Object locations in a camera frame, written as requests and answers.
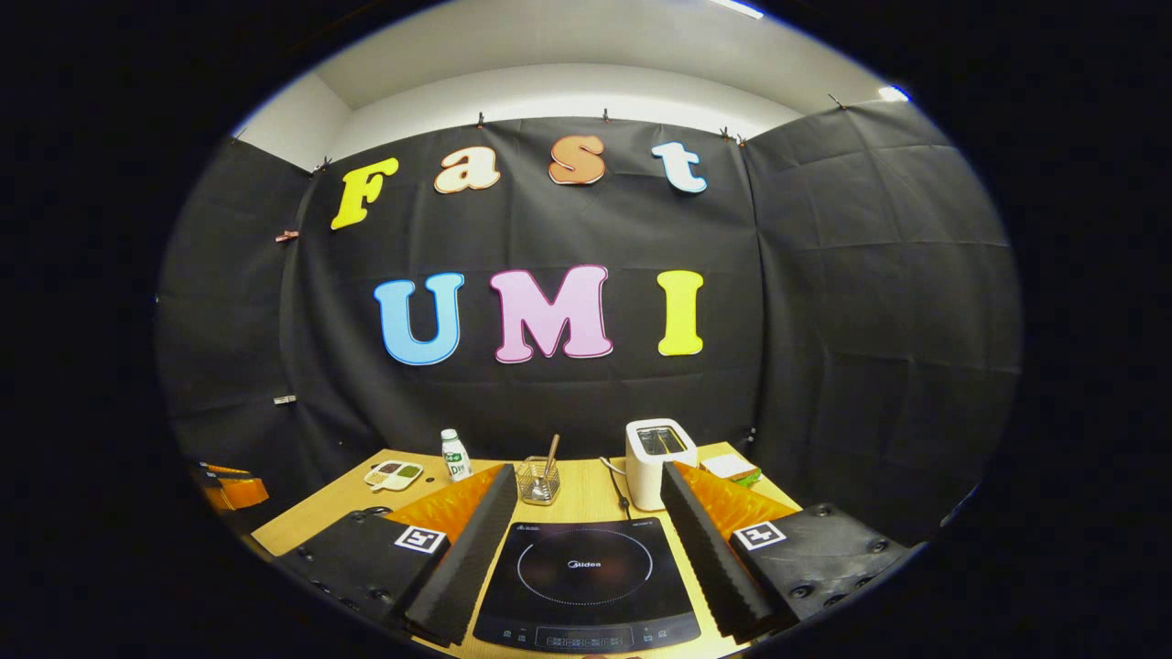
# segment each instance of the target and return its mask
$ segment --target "power cord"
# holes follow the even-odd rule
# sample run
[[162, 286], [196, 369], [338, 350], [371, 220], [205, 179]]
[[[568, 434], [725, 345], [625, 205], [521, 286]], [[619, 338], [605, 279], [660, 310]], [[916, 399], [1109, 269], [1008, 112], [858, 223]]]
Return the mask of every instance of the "power cord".
[[622, 490], [619, 489], [619, 482], [614, 480], [615, 471], [616, 469], [614, 469], [614, 467], [607, 469], [607, 473], [611, 474], [611, 484], [614, 485], [614, 494], [619, 495], [619, 508], [627, 514], [627, 519], [631, 519], [631, 502], [627, 501], [627, 497], [622, 496]]

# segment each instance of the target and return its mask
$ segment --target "toaster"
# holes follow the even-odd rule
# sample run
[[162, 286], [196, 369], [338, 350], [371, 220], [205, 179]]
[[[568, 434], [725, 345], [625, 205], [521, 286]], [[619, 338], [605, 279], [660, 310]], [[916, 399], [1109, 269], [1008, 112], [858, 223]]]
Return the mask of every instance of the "toaster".
[[696, 467], [696, 444], [670, 419], [648, 419], [627, 423], [627, 489], [640, 510], [663, 510], [660, 482], [665, 462]]

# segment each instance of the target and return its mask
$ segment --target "wooden table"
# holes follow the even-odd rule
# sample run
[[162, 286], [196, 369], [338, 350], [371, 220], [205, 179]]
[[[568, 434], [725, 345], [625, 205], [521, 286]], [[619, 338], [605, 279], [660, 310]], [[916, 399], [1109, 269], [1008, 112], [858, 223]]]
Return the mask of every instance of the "wooden table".
[[[725, 453], [737, 453], [725, 442], [699, 447], [700, 460], [706, 460]], [[416, 462], [423, 466], [423, 474], [406, 490], [395, 492], [380, 490], [372, 492], [370, 487], [362, 482], [362, 477], [370, 468], [386, 460], [401, 460]], [[619, 469], [626, 470], [626, 458], [609, 458], [611, 463]], [[472, 460], [472, 470], [478, 471], [495, 464], [500, 464], [499, 460]], [[515, 462], [513, 467], [519, 468], [520, 462]], [[626, 516], [619, 508], [618, 497], [614, 494], [614, 485], [611, 484], [608, 469], [598, 458], [594, 460], [565, 460], [558, 461], [558, 470], [561, 476], [563, 491], [558, 495], [553, 505], [541, 507], [522, 503], [518, 498], [513, 510], [512, 523], [517, 522], [613, 522], [625, 519]], [[428, 483], [427, 478], [435, 481]], [[621, 475], [615, 475], [619, 489], [631, 498], [627, 490], [627, 481]], [[347, 474], [316, 491], [301, 503], [286, 510], [275, 519], [257, 529], [252, 537], [274, 556], [280, 556], [286, 551], [298, 546], [309, 539], [319, 531], [338, 521], [342, 515], [372, 505], [386, 505], [394, 510], [408, 503], [431, 494], [448, 484], [451, 480], [443, 458], [440, 455], [418, 455], [398, 450], [384, 449], [370, 456], [366, 462], [350, 469]], [[785, 492], [777, 488], [769, 478], [762, 476], [761, 481], [754, 484], [752, 490], [770, 498], [777, 500], [796, 510], [802, 508]], [[691, 569], [691, 563], [684, 553], [680, 536], [672, 525], [672, 519], [666, 510], [657, 512], [645, 512], [632, 505], [632, 517], [659, 517], [667, 535], [668, 545], [675, 556], [675, 562], [680, 568], [680, 576], [683, 585], [688, 589], [688, 597], [691, 599], [700, 623], [700, 637], [679, 645], [655, 650], [641, 650], [638, 652], [642, 659], [668, 659], [676, 657], [716, 658], [725, 657], [738, 650], [749, 647], [749, 644], [737, 645], [731, 637], [722, 637], [716, 631], [716, 621], [704, 600], [704, 595], [700, 590], [696, 573]], [[476, 602], [476, 609], [469, 624], [468, 634], [463, 645], [451, 645], [440, 647], [423, 639], [415, 640], [452, 657], [464, 657], [470, 659], [488, 659], [496, 657], [557, 657], [559, 659], [573, 658], [573, 654], [559, 654], [518, 650], [503, 645], [493, 645], [472, 636], [471, 627], [476, 623], [481, 611], [481, 602], [484, 599], [484, 591], [488, 589], [489, 579], [496, 569], [497, 558], [500, 556], [500, 548], [504, 545], [502, 537], [500, 545], [497, 546], [492, 565], [489, 568], [484, 584], [481, 586], [481, 595]], [[628, 657], [635, 653], [620, 653], [614, 657]]]

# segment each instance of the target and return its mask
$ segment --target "bottle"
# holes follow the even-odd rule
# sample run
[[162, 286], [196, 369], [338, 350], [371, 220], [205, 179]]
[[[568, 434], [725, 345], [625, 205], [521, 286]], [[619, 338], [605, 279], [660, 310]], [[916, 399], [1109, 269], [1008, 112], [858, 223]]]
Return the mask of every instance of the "bottle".
[[440, 439], [443, 440], [442, 448], [444, 463], [448, 466], [448, 473], [451, 475], [452, 481], [463, 481], [464, 478], [472, 475], [472, 461], [468, 457], [468, 449], [464, 448], [464, 443], [459, 441], [459, 436], [456, 430], [448, 428], [440, 433]]

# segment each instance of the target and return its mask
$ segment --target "pink letter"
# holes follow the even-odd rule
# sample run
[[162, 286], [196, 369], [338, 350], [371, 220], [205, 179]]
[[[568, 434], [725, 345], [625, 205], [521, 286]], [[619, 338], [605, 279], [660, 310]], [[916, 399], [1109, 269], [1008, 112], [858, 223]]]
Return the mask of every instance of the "pink letter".
[[586, 359], [611, 354], [614, 344], [606, 338], [602, 327], [602, 283], [606, 274], [601, 265], [571, 267], [553, 304], [526, 270], [493, 274], [489, 285], [500, 293], [500, 322], [504, 327], [497, 361], [518, 364], [533, 356], [533, 348], [525, 342], [524, 327], [529, 327], [530, 335], [547, 358], [558, 349], [566, 325], [570, 325], [566, 356]]

